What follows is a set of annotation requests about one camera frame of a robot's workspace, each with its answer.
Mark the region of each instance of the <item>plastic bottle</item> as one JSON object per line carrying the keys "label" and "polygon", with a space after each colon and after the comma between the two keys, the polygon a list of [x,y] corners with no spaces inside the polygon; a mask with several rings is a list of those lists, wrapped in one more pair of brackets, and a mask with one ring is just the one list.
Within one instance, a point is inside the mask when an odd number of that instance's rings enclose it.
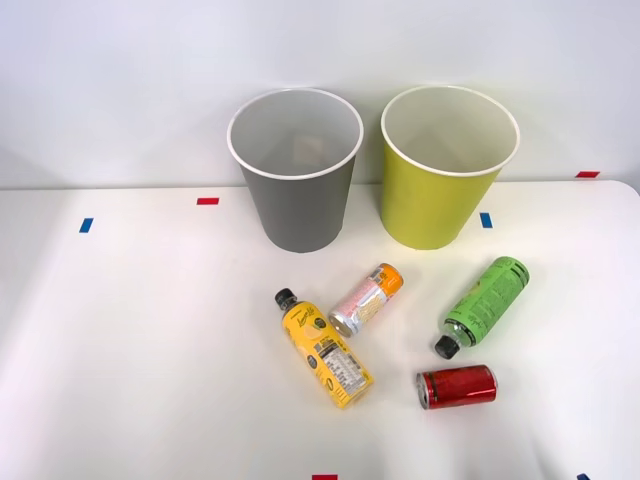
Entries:
{"label": "plastic bottle", "polygon": [[528,283],[529,272],[521,262],[496,259],[440,324],[443,336],[436,352],[448,360],[461,348],[480,343]]}
{"label": "plastic bottle", "polygon": [[333,402],[345,408],[360,398],[373,384],[373,377],[337,330],[315,305],[299,302],[288,288],[280,290],[275,299],[284,311],[282,327]]}

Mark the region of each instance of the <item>white tabletop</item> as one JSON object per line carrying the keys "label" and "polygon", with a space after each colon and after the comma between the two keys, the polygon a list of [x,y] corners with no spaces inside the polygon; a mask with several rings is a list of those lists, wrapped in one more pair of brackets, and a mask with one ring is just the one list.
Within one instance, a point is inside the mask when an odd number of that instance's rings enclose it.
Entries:
{"label": "white tabletop", "polygon": [[[267,240],[245,188],[0,192],[0,479],[638,478],[636,192],[497,184],[478,209],[493,228],[476,212],[437,251],[391,239],[377,195],[352,187],[337,240],[300,255]],[[438,319],[500,255],[531,282],[480,345],[439,358]],[[341,411],[273,296],[327,311],[382,261],[405,286],[349,341],[376,384]],[[416,372],[481,363],[496,402],[422,410]]]}

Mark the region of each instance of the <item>bottle cap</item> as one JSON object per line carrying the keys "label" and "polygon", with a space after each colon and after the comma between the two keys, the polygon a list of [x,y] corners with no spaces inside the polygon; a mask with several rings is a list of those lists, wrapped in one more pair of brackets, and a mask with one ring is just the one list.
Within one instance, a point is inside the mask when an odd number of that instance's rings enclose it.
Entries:
{"label": "bottle cap", "polygon": [[460,345],[458,345],[453,338],[443,335],[440,337],[440,340],[438,340],[438,343],[436,343],[435,348],[438,355],[447,360],[451,360],[453,356],[458,353],[458,350],[460,350]]}
{"label": "bottle cap", "polygon": [[290,300],[291,298],[296,298],[296,296],[288,288],[283,288],[278,293],[276,293],[275,298],[276,298],[276,303],[280,307],[280,310],[285,310],[287,300]]}

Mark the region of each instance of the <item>drink can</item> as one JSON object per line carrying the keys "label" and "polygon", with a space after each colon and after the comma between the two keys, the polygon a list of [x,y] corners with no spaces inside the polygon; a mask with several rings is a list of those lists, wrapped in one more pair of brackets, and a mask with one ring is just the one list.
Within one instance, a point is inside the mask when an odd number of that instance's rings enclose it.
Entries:
{"label": "drink can", "polygon": [[486,365],[419,373],[416,387],[425,410],[493,402],[498,383]]}
{"label": "drink can", "polygon": [[391,300],[404,280],[388,263],[381,263],[329,313],[329,322],[344,337],[355,335]]}

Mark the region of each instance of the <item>nutrition label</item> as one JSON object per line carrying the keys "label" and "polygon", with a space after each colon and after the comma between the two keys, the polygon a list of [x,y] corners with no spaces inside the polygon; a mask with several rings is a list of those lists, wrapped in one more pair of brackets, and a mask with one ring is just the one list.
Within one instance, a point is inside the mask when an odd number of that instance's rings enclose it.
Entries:
{"label": "nutrition label", "polygon": [[333,343],[325,348],[320,353],[320,357],[338,379],[347,395],[353,395],[365,385],[362,367],[352,355],[345,353],[337,344]]}

